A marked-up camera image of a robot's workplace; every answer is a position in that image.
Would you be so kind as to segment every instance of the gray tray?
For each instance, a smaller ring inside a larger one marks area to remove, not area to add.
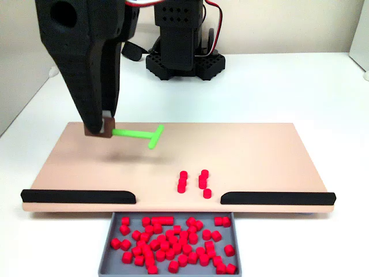
[[[130,229],[131,233],[127,236],[123,236],[121,232],[119,231],[119,227],[121,226],[121,218],[124,216],[128,216],[130,218]],[[234,276],[240,277],[241,276],[241,263],[239,258],[239,251],[238,251],[238,245],[237,245],[237,238],[235,233],[235,220],[233,213],[230,212],[199,212],[199,213],[186,213],[186,212],[166,212],[166,213],[160,213],[160,212],[153,212],[153,213],[141,213],[141,212],[119,212],[119,213],[113,213],[108,237],[106,240],[106,244],[104,247],[104,252],[101,258],[100,267],[99,267],[99,276],[100,277],[125,277],[125,276],[134,276],[134,277],[143,277],[147,276],[147,270],[146,267],[138,267],[135,266],[132,262],[132,264],[123,264],[122,263],[122,256],[124,251],[121,249],[114,250],[110,246],[110,241],[113,238],[118,238],[119,240],[129,239],[129,241],[132,243],[132,247],[135,246],[136,242],[132,239],[131,234],[134,230],[139,230],[140,232],[144,231],[144,228],[142,226],[142,218],[148,216],[173,216],[174,217],[174,225],[181,225],[182,230],[187,230],[186,226],[186,220],[193,216],[196,218],[196,220],[201,220],[204,223],[203,229],[209,229],[210,231],[218,230],[219,233],[222,235],[222,240],[219,242],[214,243],[215,244],[215,250],[217,252],[217,255],[221,256],[223,259],[223,263],[225,265],[228,265],[228,263],[234,264],[237,266],[238,270]],[[231,218],[232,226],[229,228],[224,228],[223,226],[216,227],[214,226],[214,217],[215,216],[229,216]],[[173,226],[163,226],[163,233],[165,233],[166,230],[172,229]],[[192,245],[193,249],[196,249],[199,246],[204,247],[204,240],[202,239],[202,231],[199,231],[197,234],[199,235],[199,240],[196,245]],[[150,241],[153,238],[156,238],[158,235],[154,234]],[[228,244],[231,244],[234,246],[236,255],[233,257],[227,257],[224,253],[224,247]],[[168,271],[168,265],[170,261],[165,260],[161,263],[156,262],[156,266],[158,267],[159,273],[157,275],[173,275]],[[202,267],[199,262],[197,264],[188,264],[186,267],[180,267],[179,271],[176,276],[185,277],[185,276],[194,276],[194,275],[201,275],[206,277],[213,277],[216,276],[216,269],[212,264],[212,261],[210,261],[209,265],[207,267]]]

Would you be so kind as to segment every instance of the red block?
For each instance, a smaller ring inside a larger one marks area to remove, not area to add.
[[[186,178],[187,179],[188,177],[189,177],[188,173],[184,170],[179,173],[179,178]]]
[[[113,247],[115,250],[118,250],[121,246],[121,241],[117,238],[113,238],[110,242],[111,247]]]
[[[208,241],[212,238],[212,232],[210,232],[210,230],[205,229],[204,231],[202,231],[202,239],[204,241]]]
[[[140,236],[140,240],[148,242],[150,240],[150,235],[148,233],[142,233]]]
[[[178,186],[177,186],[177,192],[178,193],[185,193],[186,192],[186,185],[178,184]]]
[[[157,274],[158,270],[155,265],[152,265],[148,268],[148,274]]]
[[[203,196],[205,199],[209,199],[212,196],[212,190],[211,189],[204,189]]]
[[[205,242],[205,249],[206,249],[206,251],[215,250],[214,242],[206,241]]]
[[[165,235],[158,235],[156,239],[162,243],[167,240],[167,237]]]
[[[223,263],[223,260],[222,260],[221,256],[215,256],[213,258],[213,266],[214,267],[217,267],[218,264],[222,264],[222,263]]]
[[[197,256],[201,256],[202,254],[205,254],[206,253],[206,250],[205,250],[205,248],[204,247],[198,247],[197,249],[196,249],[196,254],[197,254]]]
[[[169,242],[168,242],[168,241],[164,241],[164,242],[162,242],[162,243],[160,244],[160,250],[161,250],[161,251],[166,252],[166,251],[168,251],[168,250],[169,250],[169,248],[170,248],[170,245],[169,245]]]
[[[127,217],[122,218],[122,225],[129,226],[129,218]]]
[[[225,269],[227,274],[234,274],[236,273],[237,267],[233,264],[228,264],[227,268]]]
[[[136,258],[134,258],[134,264],[137,265],[138,267],[143,267],[144,261],[145,261],[144,256],[137,256]]]
[[[229,217],[225,216],[222,218],[223,221],[223,227],[230,227],[231,226],[231,220]]]
[[[145,227],[145,233],[148,233],[149,235],[152,235],[154,233],[154,226],[152,225],[147,225]]]
[[[142,254],[142,250],[140,247],[134,247],[132,248],[132,254],[133,256],[137,257],[137,256],[140,256]]]
[[[207,254],[202,254],[199,259],[201,266],[207,267],[209,265],[209,256]]]
[[[176,236],[173,236],[173,237],[170,237],[169,238],[169,244],[170,245],[174,245],[174,244],[176,244],[178,242],[178,238],[176,237]]]
[[[133,254],[131,252],[125,252],[122,257],[123,264],[130,264],[132,263]]]
[[[190,227],[190,226],[192,226],[193,224],[195,224],[196,223],[196,219],[195,218],[193,218],[193,217],[190,217],[190,218],[188,218],[188,220],[186,220],[186,225],[188,226],[188,227]]]
[[[191,233],[189,235],[189,241],[190,241],[190,244],[196,244],[198,242],[198,235],[195,233]]]
[[[127,225],[121,225],[121,227],[119,227],[119,231],[121,231],[122,235],[128,235],[131,232]]]
[[[197,254],[195,252],[191,252],[189,254],[188,262],[189,264],[197,264],[197,259],[198,259]]]
[[[154,234],[160,234],[161,232],[163,232],[163,227],[161,226],[160,223],[155,223],[153,227],[154,227]]]
[[[175,235],[179,235],[180,231],[181,231],[180,225],[173,226],[173,232]]]
[[[180,253],[182,252],[182,245],[181,245],[181,244],[179,244],[178,242],[177,242],[177,243],[175,243],[175,244],[173,244],[172,248],[173,248],[174,253],[175,253],[176,255],[178,255],[178,254],[180,254]]]
[[[141,232],[140,231],[138,231],[138,230],[133,231],[132,239],[134,239],[135,241],[139,241],[140,237],[141,237]]]
[[[221,240],[221,234],[218,231],[214,231],[212,233],[212,238],[215,242],[218,242]]]
[[[145,266],[146,266],[146,268],[149,269],[149,267],[151,267],[153,265],[155,265],[155,259],[145,257]]]
[[[167,240],[169,240],[171,237],[174,236],[174,231],[173,230],[167,230],[165,232],[165,236],[167,237]]]
[[[187,265],[187,256],[183,254],[179,255],[178,264],[180,267],[185,267]]]
[[[150,242],[150,247],[151,247],[151,250],[157,251],[160,248],[160,242],[158,240],[156,240],[156,239],[153,239]]]
[[[168,271],[170,273],[177,273],[179,268],[179,264],[176,261],[171,261],[168,266]]]
[[[173,249],[169,249],[168,251],[166,251],[165,258],[167,258],[167,260],[171,261],[174,259],[174,257],[175,257],[175,253]]]
[[[179,238],[185,238],[187,239],[189,237],[189,233],[187,231],[181,231],[179,233]]]
[[[216,274],[225,274],[225,272],[226,272],[225,264],[223,263],[218,264]]]
[[[121,242],[121,249],[127,251],[128,249],[130,249],[131,245],[131,242],[128,239],[125,239]]]
[[[225,247],[224,247],[224,251],[225,251],[225,255],[227,256],[227,257],[232,257],[232,256],[234,256],[234,254],[235,254],[235,249],[233,248],[233,246],[232,245],[230,245],[230,244],[228,244],[228,245],[226,245]]]
[[[156,251],[155,256],[156,256],[157,261],[162,262],[162,261],[165,260],[165,252],[164,251],[161,251],[161,250]]]
[[[215,217],[214,218],[214,225],[215,226],[222,226],[223,225],[223,218],[221,217]]]
[[[159,223],[161,225],[173,225],[174,218],[173,216],[162,216],[159,218]]]
[[[186,245],[187,244],[187,238],[180,238],[178,240],[178,243],[181,244],[181,245]]]
[[[146,227],[147,225],[150,225],[150,218],[148,218],[148,217],[144,217],[144,218],[142,218],[142,226],[143,227]]]
[[[213,249],[211,249],[209,251],[206,251],[206,254],[208,254],[210,259],[214,258],[215,255],[216,255],[215,250],[213,250]]]
[[[196,221],[195,226],[196,226],[197,231],[200,231],[203,228],[204,224],[202,221],[198,220]]]
[[[192,252],[192,246],[189,245],[189,244],[183,245],[182,252],[183,252],[183,254],[185,254],[186,256],[188,256]]]
[[[208,187],[208,181],[204,178],[199,178],[198,179],[198,187],[200,189],[206,189]]]
[[[190,227],[187,229],[187,232],[188,232],[189,234],[191,234],[191,233],[196,233],[196,232],[197,232],[197,228],[196,228],[194,225],[192,225],[192,226],[190,226]]]

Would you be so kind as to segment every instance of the green t-shaped tool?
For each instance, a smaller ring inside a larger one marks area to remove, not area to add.
[[[157,142],[159,141],[160,135],[164,130],[164,125],[159,125],[155,132],[142,132],[142,131],[132,131],[123,129],[113,129],[113,136],[121,137],[138,137],[141,139],[150,139],[149,148],[154,149]]]

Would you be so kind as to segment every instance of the white surface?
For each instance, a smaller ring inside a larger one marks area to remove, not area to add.
[[[348,52],[364,0],[214,0],[224,19],[217,49],[223,54]],[[203,34],[219,13],[206,5]],[[133,43],[145,49],[159,36],[154,9],[140,10]]]
[[[0,135],[48,79],[35,1],[0,1]]]
[[[369,0],[364,2],[355,36],[350,49],[352,57],[363,69],[369,70]]]
[[[336,193],[336,207],[328,215],[237,215],[243,276],[364,276],[369,83],[362,69],[342,53],[226,60],[212,81],[160,81],[144,62],[123,59],[116,120],[293,122]],[[69,121],[80,118],[59,74],[0,138],[0,276],[97,276],[110,214],[21,209],[22,189],[31,186]]]

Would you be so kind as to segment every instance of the red cube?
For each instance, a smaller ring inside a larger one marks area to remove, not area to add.
[[[180,231],[181,231],[180,225],[173,226],[173,232],[175,235],[179,235]]]
[[[185,267],[187,265],[187,256],[183,254],[179,255],[178,264],[180,267]]]
[[[151,250],[157,251],[160,248],[160,242],[158,240],[156,240],[156,239],[153,239],[150,242],[150,247],[151,247]]]
[[[179,268],[179,264],[176,261],[171,261],[168,266],[168,271],[170,273],[177,273]]]
[[[230,227],[231,226],[231,220],[229,217],[225,216],[222,218],[223,221],[223,227]]]
[[[115,250],[118,250],[121,246],[121,241],[117,238],[113,238],[110,242],[111,247],[113,247]]]
[[[206,253],[206,250],[205,250],[205,248],[204,247],[198,247],[197,249],[196,249],[196,254],[197,254],[197,256],[201,256],[202,254],[205,254]]]
[[[198,242],[198,235],[195,233],[191,233],[189,235],[189,241],[190,241],[190,244],[196,244]]]
[[[197,264],[198,256],[195,252],[189,254],[188,262],[189,264]]]
[[[121,225],[121,227],[119,227],[119,231],[121,231],[122,235],[128,235],[131,232],[127,225]]]
[[[227,257],[232,257],[232,256],[234,256],[234,254],[235,254],[235,249],[233,248],[233,246],[232,245],[230,245],[230,244],[228,244],[228,245],[226,245],[225,247],[224,247],[224,251],[225,251],[225,255],[227,256]]]
[[[134,258],[134,264],[137,265],[138,267],[143,267],[144,261],[145,261],[144,256],[137,256]]]
[[[125,239],[121,242],[121,249],[127,251],[131,247],[131,242],[128,239]]]
[[[169,248],[170,248],[170,245],[169,245],[169,242],[168,242],[168,241],[164,241],[164,242],[162,242],[162,243],[160,244],[160,250],[161,250],[161,251],[166,252],[166,251],[168,251],[168,250],[169,250]]]
[[[225,272],[226,272],[225,264],[223,263],[218,264],[216,274],[225,274]]]
[[[152,265],[148,268],[148,274],[157,274],[158,270],[155,265]]]
[[[204,231],[202,231],[202,239],[204,241],[208,241],[212,238],[212,232],[210,232],[210,230],[205,229]]]
[[[203,267],[207,267],[209,265],[209,256],[207,254],[202,254],[200,257],[200,265]]]
[[[186,256],[188,256],[191,252],[192,252],[192,246],[189,244],[186,244],[182,247],[182,252],[183,254],[185,254]]]
[[[123,217],[123,218],[122,218],[122,225],[129,226],[129,218],[127,218],[127,217]]]
[[[125,252],[122,257],[123,264],[130,264],[132,263],[133,254],[131,252]]]
[[[141,232],[140,231],[138,231],[138,230],[133,231],[132,239],[134,239],[135,241],[139,241],[140,237],[141,237]]]
[[[146,227],[147,225],[150,225],[150,222],[151,222],[150,218],[148,218],[148,217],[142,218],[142,226],[143,227]]]
[[[162,262],[165,260],[165,252],[164,251],[161,251],[161,250],[158,250],[156,251],[156,260],[159,261],[159,262]]]
[[[218,231],[214,231],[212,233],[212,238],[215,242],[218,242],[221,240],[221,234]]]
[[[225,271],[227,274],[234,274],[236,273],[237,267],[233,264],[228,264]]]

